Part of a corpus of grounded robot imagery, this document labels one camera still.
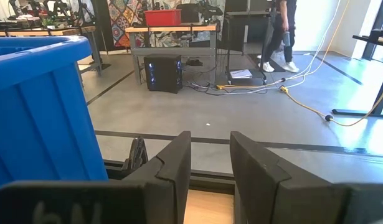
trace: colorful tapestry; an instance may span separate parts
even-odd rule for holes
[[[142,0],[107,0],[108,10],[111,17],[111,28],[114,45],[116,47],[129,47],[129,34],[125,32],[125,28],[130,27],[132,23],[139,23],[141,18],[138,17],[138,11],[141,8]],[[159,2],[164,9],[175,9],[178,4],[197,3],[196,0],[155,0]],[[224,11],[225,0],[210,0],[212,6],[219,6]],[[223,16],[218,19],[223,24]],[[194,41],[209,40],[208,32],[200,32]],[[184,45],[179,40],[172,38],[169,33],[151,34],[151,45],[157,47],[173,47]],[[144,39],[141,34],[136,36],[136,44],[138,47],[144,44]]]

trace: blue plastic bin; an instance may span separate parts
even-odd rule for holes
[[[0,38],[0,185],[108,180],[75,63],[84,37]]]

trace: red plastic tray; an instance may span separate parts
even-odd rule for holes
[[[144,13],[147,26],[178,26],[181,24],[181,9],[149,10]]]

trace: white wall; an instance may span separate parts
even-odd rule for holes
[[[337,3],[338,0],[298,0],[294,50],[317,50],[334,16]],[[329,40],[330,38],[325,40],[323,49],[327,48]]]
[[[346,6],[346,2],[346,0],[343,0],[341,3],[341,11],[338,16],[339,19]],[[345,16],[335,36],[334,43],[331,46],[331,50],[352,57],[357,43],[357,40],[353,39],[352,36],[360,34],[370,3],[371,0],[350,1],[348,9],[345,12]]]
[[[377,14],[379,8],[381,6],[382,0],[371,0],[370,6],[367,11],[366,18],[364,19],[363,26],[360,30],[360,35],[370,35],[372,26],[374,25],[375,19],[377,18]],[[356,47],[354,48],[354,52],[352,57],[361,58],[363,55],[364,49],[366,48],[367,42],[358,40],[356,43]]]
[[[345,10],[348,0],[340,1],[338,12],[327,33],[323,48],[321,50],[326,50],[328,48],[335,29],[339,24],[339,21],[341,21],[341,16]],[[337,34],[335,35],[333,43],[331,44],[330,50],[352,57],[357,42],[357,40],[354,40],[352,36],[361,33],[363,22],[366,18],[371,1],[375,2],[381,0],[350,0],[345,16],[340,24]],[[338,0],[298,0],[297,3],[298,7],[295,16],[296,39],[294,49],[315,51],[317,50],[321,38],[331,22],[331,19],[334,17]]]
[[[8,2],[8,0],[0,0],[0,20],[9,17]]]

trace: workbench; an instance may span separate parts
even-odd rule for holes
[[[150,54],[175,54],[182,56],[215,56],[214,65],[216,63],[216,39],[217,39],[217,25],[211,24],[203,26],[201,24],[183,23],[176,27],[129,27],[125,30],[129,33],[131,54],[133,58],[133,66],[135,68],[136,83],[141,84],[141,74],[139,68],[138,56],[145,56]],[[209,47],[137,47],[136,34],[139,32],[195,32],[195,31],[209,31],[210,32],[210,44]]]
[[[98,75],[102,74],[102,62],[100,60],[100,51],[97,48],[96,40],[94,36],[94,31],[96,31],[95,26],[88,27],[77,27],[77,28],[65,28],[65,29],[53,29],[45,30],[43,28],[33,28],[33,29],[21,29],[21,30],[5,30],[0,31],[0,37],[13,37],[13,36],[57,36],[57,35],[84,35],[90,42],[92,48],[92,55],[94,63],[92,63],[87,68],[80,70],[77,66],[79,79],[82,81],[80,74],[96,69]]]
[[[372,43],[375,45],[383,46],[383,38],[381,38],[377,41],[370,41],[368,37],[354,35],[353,39],[362,40],[362,41],[365,41],[367,43]],[[374,104],[379,100],[379,98],[381,97],[382,94],[383,94],[383,82],[382,82],[381,88],[378,91],[378,95],[376,97]],[[383,110],[383,99],[381,100],[381,102],[379,102],[377,107],[374,108],[374,110],[372,111],[372,113],[369,116],[383,118],[382,110]],[[364,116],[368,112],[369,112],[369,110],[357,111],[357,110],[333,109],[333,114],[349,115],[349,116]]]

